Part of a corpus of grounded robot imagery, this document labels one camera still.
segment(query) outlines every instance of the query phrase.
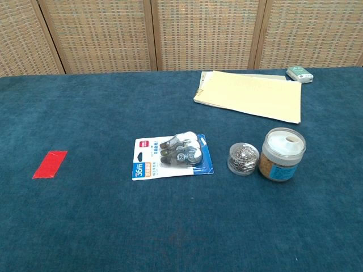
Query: container lid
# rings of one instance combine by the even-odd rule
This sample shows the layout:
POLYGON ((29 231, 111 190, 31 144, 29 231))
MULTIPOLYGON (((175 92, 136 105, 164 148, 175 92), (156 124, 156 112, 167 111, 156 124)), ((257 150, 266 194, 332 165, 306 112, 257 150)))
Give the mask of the container lid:
POLYGON ((266 135, 265 148, 267 158, 284 165, 284 161, 299 163, 305 150, 304 137, 295 130, 277 127, 266 135))

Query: red sticky note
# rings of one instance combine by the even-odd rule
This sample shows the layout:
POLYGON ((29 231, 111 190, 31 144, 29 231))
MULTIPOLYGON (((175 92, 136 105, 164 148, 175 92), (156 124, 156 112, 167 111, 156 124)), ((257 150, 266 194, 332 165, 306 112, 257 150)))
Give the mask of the red sticky note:
POLYGON ((41 162, 33 179, 49 179, 56 175, 68 151, 49 151, 41 162))

